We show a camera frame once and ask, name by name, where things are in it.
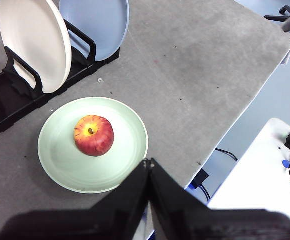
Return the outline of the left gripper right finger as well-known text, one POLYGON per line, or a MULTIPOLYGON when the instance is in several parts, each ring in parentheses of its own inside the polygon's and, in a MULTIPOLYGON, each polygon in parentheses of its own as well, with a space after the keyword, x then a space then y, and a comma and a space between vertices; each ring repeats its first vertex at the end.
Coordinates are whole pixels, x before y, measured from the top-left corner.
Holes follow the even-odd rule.
POLYGON ((149 160, 151 205, 169 240, 290 240, 290 219, 264 209, 212 210, 149 160))

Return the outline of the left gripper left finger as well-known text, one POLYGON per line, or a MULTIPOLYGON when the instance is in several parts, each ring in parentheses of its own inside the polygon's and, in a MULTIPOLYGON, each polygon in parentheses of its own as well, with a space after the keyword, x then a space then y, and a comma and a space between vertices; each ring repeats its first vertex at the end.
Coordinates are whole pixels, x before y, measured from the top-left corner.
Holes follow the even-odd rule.
POLYGON ((150 162, 144 159, 93 207, 41 210, 10 218, 0 240, 131 240, 147 205, 150 162))

